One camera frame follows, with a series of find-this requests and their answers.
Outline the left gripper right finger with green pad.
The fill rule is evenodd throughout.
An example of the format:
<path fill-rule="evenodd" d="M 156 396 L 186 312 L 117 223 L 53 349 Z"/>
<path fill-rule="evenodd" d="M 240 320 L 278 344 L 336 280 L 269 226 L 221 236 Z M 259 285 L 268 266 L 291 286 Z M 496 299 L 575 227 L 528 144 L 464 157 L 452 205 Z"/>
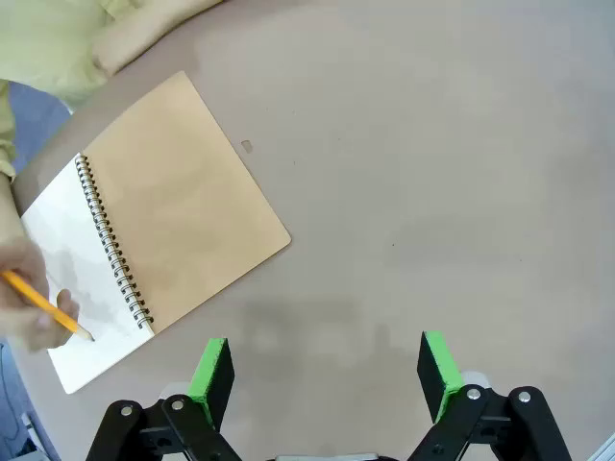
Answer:
<path fill-rule="evenodd" d="M 411 460 L 460 460 L 486 445 L 498 460 L 569 460 L 571 454 L 544 394 L 532 386 L 506 396 L 467 383 L 439 331 L 424 331 L 417 374 L 433 426 Z"/>

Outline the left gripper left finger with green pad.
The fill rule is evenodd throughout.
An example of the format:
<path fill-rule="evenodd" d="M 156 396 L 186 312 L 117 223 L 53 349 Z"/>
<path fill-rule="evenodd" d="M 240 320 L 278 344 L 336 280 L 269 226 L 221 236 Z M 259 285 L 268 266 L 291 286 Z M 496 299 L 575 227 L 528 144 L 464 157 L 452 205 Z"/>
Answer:
<path fill-rule="evenodd" d="M 238 460 L 220 432 L 234 384 L 228 340 L 208 341 L 185 394 L 144 408 L 117 400 L 107 409 L 87 454 L 88 460 Z"/>

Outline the person's right hand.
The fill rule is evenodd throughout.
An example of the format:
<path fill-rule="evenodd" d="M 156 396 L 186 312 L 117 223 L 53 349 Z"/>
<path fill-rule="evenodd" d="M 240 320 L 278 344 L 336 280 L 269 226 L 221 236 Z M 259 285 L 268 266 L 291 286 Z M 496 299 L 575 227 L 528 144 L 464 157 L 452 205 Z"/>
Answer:
<path fill-rule="evenodd" d="M 27 237 L 1 243 L 1 271 L 10 270 L 26 280 L 44 297 L 49 284 L 42 254 Z M 31 352 L 64 345 L 72 333 L 1 279 L 1 336 L 18 342 Z"/>

